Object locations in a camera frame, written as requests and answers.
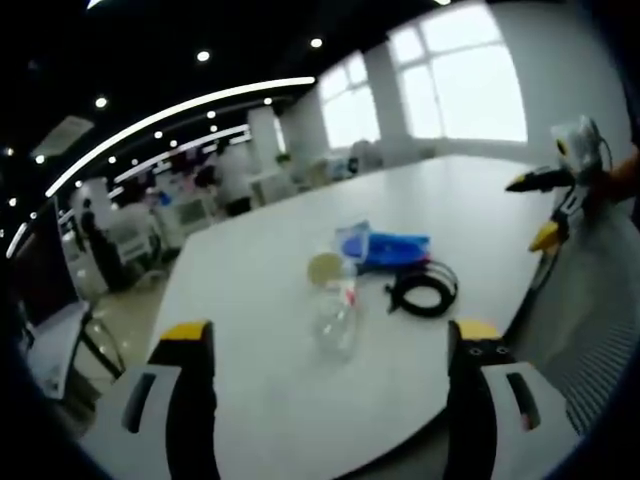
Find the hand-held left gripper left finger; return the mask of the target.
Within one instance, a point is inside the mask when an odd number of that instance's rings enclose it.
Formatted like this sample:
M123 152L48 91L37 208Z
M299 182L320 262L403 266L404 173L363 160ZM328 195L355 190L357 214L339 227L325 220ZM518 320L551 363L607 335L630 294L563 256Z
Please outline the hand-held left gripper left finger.
M106 394L113 479L217 479L214 324L177 324Z

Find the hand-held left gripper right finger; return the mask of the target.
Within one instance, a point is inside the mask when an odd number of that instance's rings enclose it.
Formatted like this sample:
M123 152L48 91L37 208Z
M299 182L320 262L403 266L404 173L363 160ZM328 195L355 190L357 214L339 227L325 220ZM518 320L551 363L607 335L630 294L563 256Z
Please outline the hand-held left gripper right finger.
M567 402L500 333L448 324L446 479L544 479L571 453Z

